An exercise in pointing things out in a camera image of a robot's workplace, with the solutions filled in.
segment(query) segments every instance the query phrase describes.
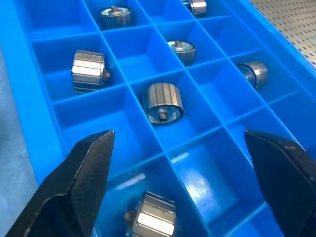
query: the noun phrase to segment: tray compartment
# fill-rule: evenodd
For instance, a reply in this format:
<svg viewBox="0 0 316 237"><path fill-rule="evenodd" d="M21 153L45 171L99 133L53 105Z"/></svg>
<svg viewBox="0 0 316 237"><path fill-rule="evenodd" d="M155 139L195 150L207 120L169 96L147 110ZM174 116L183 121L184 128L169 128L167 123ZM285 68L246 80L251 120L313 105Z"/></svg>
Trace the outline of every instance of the tray compartment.
<svg viewBox="0 0 316 237"><path fill-rule="evenodd" d="M32 40L97 30L81 0L17 0L16 6Z"/></svg>
<svg viewBox="0 0 316 237"><path fill-rule="evenodd" d="M109 48L100 35L91 34L82 37L36 42L33 43L33 49L52 101L76 96L73 89L71 68L75 52L78 49L104 54L105 67L111 73L111 78L106 83L106 87L125 83Z"/></svg>
<svg viewBox="0 0 316 237"><path fill-rule="evenodd" d="M104 36L128 81L181 68L169 46L152 27L105 31Z"/></svg>
<svg viewBox="0 0 316 237"><path fill-rule="evenodd" d="M231 15L231 11L221 0L206 0L207 9L205 17L225 17Z"/></svg>
<svg viewBox="0 0 316 237"><path fill-rule="evenodd" d="M225 58L222 51L197 22L164 24L158 26L158 29L167 42L181 40L193 43L197 48L194 64Z"/></svg>
<svg viewBox="0 0 316 237"><path fill-rule="evenodd" d="M142 7L139 5L137 0L106 0L106 1L84 0L84 1L100 30L102 30L100 27L100 18L99 18L100 11L105 8L111 7L112 5L120 6L120 7L129 7L132 9L133 21L134 21L133 27L150 25L149 18L147 17L146 13L142 9Z"/></svg>
<svg viewBox="0 0 316 237"><path fill-rule="evenodd" d="M138 0L138 2L154 24L194 19L180 0Z"/></svg>
<svg viewBox="0 0 316 237"><path fill-rule="evenodd" d="M301 92L275 101L270 107L304 149L316 159L316 98Z"/></svg>
<svg viewBox="0 0 316 237"><path fill-rule="evenodd" d="M268 69L267 84L258 90L265 101L271 102L301 89L296 79L266 50L232 58L234 64L250 61L261 62Z"/></svg>
<svg viewBox="0 0 316 237"><path fill-rule="evenodd" d="M261 48L253 34L233 17L202 19L200 23L228 56Z"/></svg>
<svg viewBox="0 0 316 237"><path fill-rule="evenodd" d="M161 148L127 87L87 93L55 106L68 152L84 137L115 131L109 176L153 157Z"/></svg>
<svg viewBox="0 0 316 237"><path fill-rule="evenodd" d="M283 237L279 226L273 217L269 206L263 208L250 220L243 222L230 235L230 237Z"/></svg>
<svg viewBox="0 0 316 237"><path fill-rule="evenodd" d="M189 72L224 122L264 105L229 60L193 67Z"/></svg>
<svg viewBox="0 0 316 237"><path fill-rule="evenodd" d="M194 85L188 74L184 72L132 84L132 89L141 105L143 90L157 82L172 83L179 88L185 111L184 116L174 123L154 126L157 137L165 150L169 150L183 142L188 142L199 134L221 125L215 113L202 97L199 89Z"/></svg>
<svg viewBox="0 0 316 237"><path fill-rule="evenodd" d="M274 116L270 109L264 108L253 111L252 113L247 114L228 125L230 134L238 143L242 151L247 155L249 160L251 160L251 157L243 137L246 129L271 133L291 140L294 139L284 124L276 116Z"/></svg>
<svg viewBox="0 0 316 237"><path fill-rule="evenodd" d="M224 129L169 156L214 236L224 236L263 202L251 164Z"/></svg>
<svg viewBox="0 0 316 237"><path fill-rule="evenodd" d="M207 236L193 204L166 157L155 159L108 181L107 192L95 223L100 236L124 236L124 214L135 208L145 191L174 201L177 215L175 237Z"/></svg>

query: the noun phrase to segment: metal cylinder part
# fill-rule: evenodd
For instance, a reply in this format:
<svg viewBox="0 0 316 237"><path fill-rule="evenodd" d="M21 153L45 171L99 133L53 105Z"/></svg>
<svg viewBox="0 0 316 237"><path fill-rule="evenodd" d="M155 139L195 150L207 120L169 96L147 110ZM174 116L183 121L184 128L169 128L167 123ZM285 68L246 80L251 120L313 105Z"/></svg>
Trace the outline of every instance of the metal cylinder part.
<svg viewBox="0 0 316 237"><path fill-rule="evenodd" d="M172 237L176 222L176 207L173 201L151 192L145 192L132 226L129 237Z"/></svg>
<svg viewBox="0 0 316 237"><path fill-rule="evenodd" d="M132 9L118 6L103 9L100 12L100 25L102 30L132 26Z"/></svg>
<svg viewBox="0 0 316 237"><path fill-rule="evenodd" d="M184 66L190 66L194 63L196 47L192 43L185 41L169 41L168 45L173 49Z"/></svg>
<svg viewBox="0 0 316 237"><path fill-rule="evenodd" d="M256 90L267 83L268 69L263 63L253 61L238 63L236 66Z"/></svg>
<svg viewBox="0 0 316 237"><path fill-rule="evenodd" d="M110 72L104 68L104 55L84 50L75 53L71 72L77 94L99 90L110 78Z"/></svg>
<svg viewBox="0 0 316 237"><path fill-rule="evenodd" d="M184 6L197 18L204 17L206 14L206 0L182 0Z"/></svg>
<svg viewBox="0 0 316 237"><path fill-rule="evenodd" d="M143 92L144 110L152 124L178 120L184 114L179 89L170 83L155 83Z"/></svg>

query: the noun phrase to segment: metal part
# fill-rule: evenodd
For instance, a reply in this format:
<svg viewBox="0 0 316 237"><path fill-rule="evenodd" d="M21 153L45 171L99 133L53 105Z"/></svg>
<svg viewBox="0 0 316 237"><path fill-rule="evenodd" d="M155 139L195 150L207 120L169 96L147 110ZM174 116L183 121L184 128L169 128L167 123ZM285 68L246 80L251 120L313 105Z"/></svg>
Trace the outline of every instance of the metal part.
<svg viewBox="0 0 316 237"><path fill-rule="evenodd" d="M99 90L110 78L110 73L104 68L103 54L83 50L75 53L71 72L77 94Z"/></svg>
<svg viewBox="0 0 316 237"><path fill-rule="evenodd" d="M267 83L268 69L263 63L253 61L238 63L236 66L256 90Z"/></svg>
<svg viewBox="0 0 316 237"><path fill-rule="evenodd" d="M132 10L118 6L106 8L100 12L100 24L102 30L132 26Z"/></svg>
<svg viewBox="0 0 316 237"><path fill-rule="evenodd" d="M205 0L182 0L182 3L195 17L205 16L207 8Z"/></svg>
<svg viewBox="0 0 316 237"><path fill-rule="evenodd" d="M176 207L173 201L147 191L137 211L128 211L126 217L129 226L126 236L172 237Z"/></svg>
<svg viewBox="0 0 316 237"><path fill-rule="evenodd" d="M170 83L155 83L143 92L144 110L152 124L178 120L184 114L179 89Z"/></svg>
<svg viewBox="0 0 316 237"><path fill-rule="evenodd" d="M185 41L169 41L168 45L173 49L184 66L189 66L194 63L196 47L192 43Z"/></svg>
<svg viewBox="0 0 316 237"><path fill-rule="evenodd" d="M316 67L316 0L250 0Z"/></svg>

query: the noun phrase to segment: blue plastic tray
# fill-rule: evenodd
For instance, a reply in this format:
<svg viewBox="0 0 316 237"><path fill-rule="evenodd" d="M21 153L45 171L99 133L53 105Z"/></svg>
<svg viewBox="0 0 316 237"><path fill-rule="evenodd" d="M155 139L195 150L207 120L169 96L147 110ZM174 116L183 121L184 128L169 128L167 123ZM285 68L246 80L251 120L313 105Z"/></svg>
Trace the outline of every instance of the blue plastic tray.
<svg viewBox="0 0 316 237"><path fill-rule="evenodd" d="M101 31L100 9L129 6L135 26ZM245 0L208 0L195 19L180 0L0 1L0 41L29 157L39 183L89 134L116 133L96 232L123 236L123 215L145 190L175 201L177 237L282 236L259 190L243 132L298 141L316 157L316 70ZM184 67L167 44L197 46ZM76 96L77 49L105 54L111 84ZM256 92L236 69L263 62ZM141 91L180 89L184 117L152 126Z"/></svg>

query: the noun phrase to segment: perforated metal surface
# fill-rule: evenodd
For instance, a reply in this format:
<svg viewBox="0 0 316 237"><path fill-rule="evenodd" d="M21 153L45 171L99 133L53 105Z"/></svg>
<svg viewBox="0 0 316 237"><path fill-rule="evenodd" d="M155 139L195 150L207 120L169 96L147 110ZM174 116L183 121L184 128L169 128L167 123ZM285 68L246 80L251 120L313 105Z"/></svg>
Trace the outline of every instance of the perforated metal surface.
<svg viewBox="0 0 316 237"><path fill-rule="evenodd" d="M316 0L250 0L316 66Z"/></svg>

